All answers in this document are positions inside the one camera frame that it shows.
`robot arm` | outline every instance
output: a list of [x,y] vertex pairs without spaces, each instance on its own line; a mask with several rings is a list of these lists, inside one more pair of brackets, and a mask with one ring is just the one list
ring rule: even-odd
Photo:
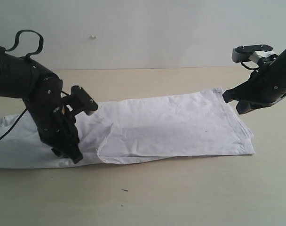
[[6,51],[17,47],[23,32],[34,31],[19,31],[13,48],[9,50],[0,47],[0,97],[22,99],[38,128],[40,140],[49,145],[55,155],[69,157],[76,164],[83,155],[78,147],[75,115],[82,111],[90,115],[98,109],[98,105],[80,86],[73,86],[70,95],[61,96],[63,81],[30,58],[43,48],[40,34],[34,32],[40,37],[36,52],[25,57],[6,54]]
[[[245,114],[270,107],[286,97],[286,49],[278,56],[268,45],[240,46],[233,50],[232,60],[253,70],[248,81],[225,91],[226,103],[238,100],[236,110]],[[244,62],[253,61],[257,68],[248,68]]]

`beige table surface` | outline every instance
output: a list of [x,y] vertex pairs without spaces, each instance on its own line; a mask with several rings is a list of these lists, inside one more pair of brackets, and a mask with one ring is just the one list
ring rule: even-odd
[[[64,90],[82,85],[100,102],[233,88],[249,71],[222,67],[58,74]],[[21,100],[0,98],[0,116],[23,109]],[[286,226],[286,99],[240,117],[254,132],[256,155],[0,169],[0,226]]]

